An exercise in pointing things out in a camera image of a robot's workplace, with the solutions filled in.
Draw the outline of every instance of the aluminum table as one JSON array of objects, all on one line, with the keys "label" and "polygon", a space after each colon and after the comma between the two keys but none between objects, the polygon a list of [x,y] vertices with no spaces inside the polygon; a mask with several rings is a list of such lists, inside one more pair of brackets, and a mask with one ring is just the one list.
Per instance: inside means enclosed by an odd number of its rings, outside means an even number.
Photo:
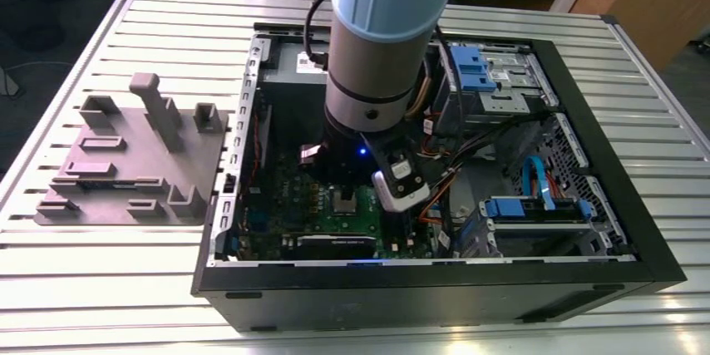
[{"label": "aluminum table", "polygon": [[[688,274],[662,293],[564,323],[239,334],[190,295],[201,226],[34,222],[80,130],[86,97],[111,95],[119,106],[138,106],[130,77],[155,72],[179,108],[213,102],[234,112],[254,23],[302,24],[309,6],[309,0],[115,0],[0,184],[0,349],[708,353],[710,146],[625,32],[597,16],[451,6],[441,25],[450,33],[556,42]],[[326,25],[330,17],[326,4],[315,22]]]}]

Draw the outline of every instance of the connector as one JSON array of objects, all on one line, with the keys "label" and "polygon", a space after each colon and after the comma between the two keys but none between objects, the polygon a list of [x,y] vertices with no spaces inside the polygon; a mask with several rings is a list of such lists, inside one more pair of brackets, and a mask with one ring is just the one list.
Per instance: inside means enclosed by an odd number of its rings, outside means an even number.
[{"label": "connector", "polygon": [[227,174],[225,178],[225,187],[222,188],[223,193],[234,193],[237,189],[237,177],[233,174]]}]

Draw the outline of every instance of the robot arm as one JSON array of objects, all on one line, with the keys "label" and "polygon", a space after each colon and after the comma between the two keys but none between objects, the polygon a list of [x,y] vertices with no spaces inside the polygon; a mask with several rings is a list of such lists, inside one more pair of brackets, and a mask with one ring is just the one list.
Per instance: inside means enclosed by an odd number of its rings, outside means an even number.
[{"label": "robot arm", "polygon": [[[371,181],[381,203],[402,212],[426,200],[418,160],[402,129],[418,70],[447,0],[333,0],[326,138],[305,165],[342,185]],[[358,157],[367,146],[374,173]]]}]

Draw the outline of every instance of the motherboard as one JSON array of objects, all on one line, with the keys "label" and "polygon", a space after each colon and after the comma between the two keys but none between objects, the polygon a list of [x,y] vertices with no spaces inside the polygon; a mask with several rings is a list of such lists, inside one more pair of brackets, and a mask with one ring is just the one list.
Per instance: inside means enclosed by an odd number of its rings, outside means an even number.
[{"label": "motherboard", "polygon": [[299,169],[293,151],[275,158],[245,194],[242,259],[431,258],[431,227],[385,212],[370,186],[347,193]]}]

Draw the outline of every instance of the open computer tower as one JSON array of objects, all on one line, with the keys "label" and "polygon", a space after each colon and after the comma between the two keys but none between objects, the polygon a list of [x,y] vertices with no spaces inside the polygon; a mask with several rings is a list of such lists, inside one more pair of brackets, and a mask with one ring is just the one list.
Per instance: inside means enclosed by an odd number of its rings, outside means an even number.
[{"label": "open computer tower", "polygon": [[[460,109],[468,137],[534,117],[498,129],[422,217],[386,213],[369,186],[343,200],[299,168],[323,131],[326,73],[298,27],[257,31],[194,277],[238,330],[560,321],[685,280],[552,42],[447,36],[453,59],[431,42],[411,122],[423,163]],[[315,51],[327,38],[315,33]],[[427,222],[446,219],[449,234]]]}]

